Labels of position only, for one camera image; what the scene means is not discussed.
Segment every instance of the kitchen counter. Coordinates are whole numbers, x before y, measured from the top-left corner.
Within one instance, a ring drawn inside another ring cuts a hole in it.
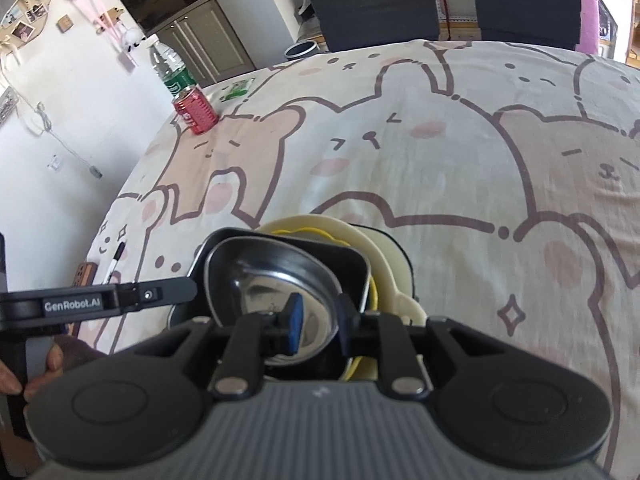
[[[158,23],[155,27],[149,30],[146,30],[145,34],[147,35],[147,37],[155,34],[158,30],[165,28],[167,25],[171,25],[171,23],[174,22],[175,20],[181,18],[183,15],[187,14],[188,12],[191,12],[196,7],[199,7],[200,5],[205,4],[209,1],[211,0],[196,0],[192,4],[187,5],[186,7],[176,12],[175,14],[172,14],[167,19],[162,20],[162,22]]]

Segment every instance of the black circular joint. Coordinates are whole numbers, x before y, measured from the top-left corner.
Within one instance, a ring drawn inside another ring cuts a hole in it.
[[[548,424],[561,416],[567,406],[561,390],[541,381],[501,384],[492,397],[498,413],[523,424]]]
[[[433,396],[437,423],[499,466],[540,470],[592,457],[609,431],[607,397],[586,378],[524,355],[471,359]]]
[[[168,361],[123,354],[55,380],[30,404],[34,443],[48,460],[87,470],[141,465],[181,446],[206,402]]]
[[[76,394],[73,410],[91,424],[118,424],[142,413],[149,402],[145,390],[133,383],[106,381]]]

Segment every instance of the green bottle label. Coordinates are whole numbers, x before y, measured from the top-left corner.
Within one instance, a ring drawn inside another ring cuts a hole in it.
[[[169,79],[164,81],[164,85],[169,89],[172,95],[177,96],[182,90],[189,86],[194,86],[196,84],[195,79],[187,70],[187,67],[184,67],[178,72],[172,74]]]

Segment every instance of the screw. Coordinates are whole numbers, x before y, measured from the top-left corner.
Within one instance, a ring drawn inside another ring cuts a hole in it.
[[[400,395],[418,395],[424,391],[424,383],[415,377],[398,377],[391,383],[391,389]]]
[[[216,383],[216,390],[223,395],[241,395],[249,388],[249,383],[240,377],[225,377]]]

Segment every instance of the cartoon bear tablecloth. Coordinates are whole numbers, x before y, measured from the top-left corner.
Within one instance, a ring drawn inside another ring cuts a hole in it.
[[[505,43],[403,44],[255,72],[194,136],[171,119],[88,255],[102,279],[185,274],[224,226],[322,213],[389,232],[428,314],[596,381],[600,456],[640,478],[640,72]],[[168,308],[82,325],[105,352],[159,333]]]

